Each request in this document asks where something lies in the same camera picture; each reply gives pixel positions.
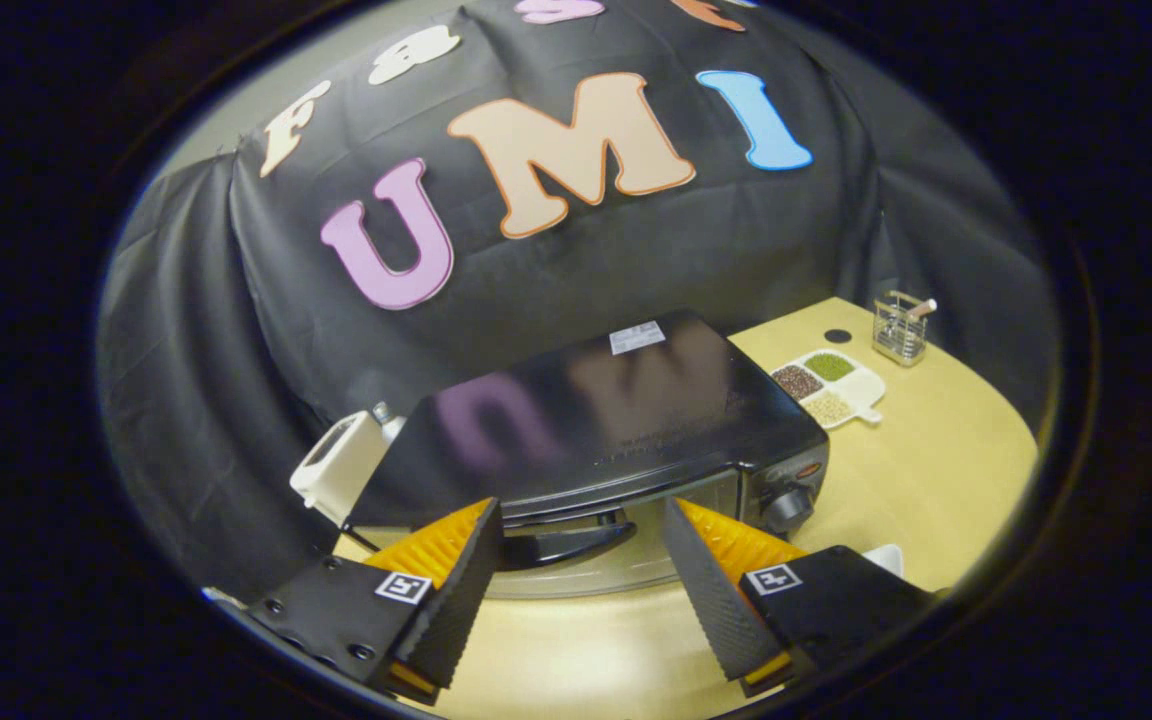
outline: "white label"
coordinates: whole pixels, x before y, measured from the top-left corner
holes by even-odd
[[[758,594],[787,591],[787,589],[798,588],[803,584],[803,579],[799,579],[794,570],[790,570],[790,566],[783,564],[783,562],[773,564],[771,568],[745,573],[745,577],[755,584],[755,591],[758,591]]]
[[[655,320],[634,325],[634,327],[624,328],[623,331],[616,331],[607,338],[612,341],[612,355],[620,355],[637,350],[637,348],[644,346],[664,342],[664,333],[660,332],[660,325],[655,324]]]
[[[419,575],[408,575],[406,573],[391,573],[388,578],[376,589],[380,597],[388,597],[389,600],[416,605],[425,597],[425,591],[434,582],[430,578],[422,578]]]

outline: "utensil holder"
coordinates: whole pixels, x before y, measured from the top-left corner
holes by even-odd
[[[904,367],[918,364],[927,350],[927,317],[909,314],[922,302],[895,290],[874,300],[874,350]]]

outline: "letter m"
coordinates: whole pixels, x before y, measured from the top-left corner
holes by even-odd
[[[513,99],[469,109],[447,126],[452,137],[473,141],[506,204],[500,232],[526,237],[562,222],[567,202],[540,187],[536,169],[590,205],[602,202],[607,149],[616,154],[616,189],[649,195],[684,184],[696,168],[664,135],[635,73],[608,73],[576,86],[571,126]]]

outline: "toaster oven knob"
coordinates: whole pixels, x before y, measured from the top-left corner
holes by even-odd
[[[812,516],[813,509],[812,491],[794,484],[763,509],[763,524],[773,533],[791,536]]]

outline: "toaster oven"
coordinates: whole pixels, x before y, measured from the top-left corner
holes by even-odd
[[[621,591],[676,577],[665,498],[788,538],[828,455],[803,407],[679,310],[423,397],[340,526],[379,548],[498,497],[506,541],[490,597]]]

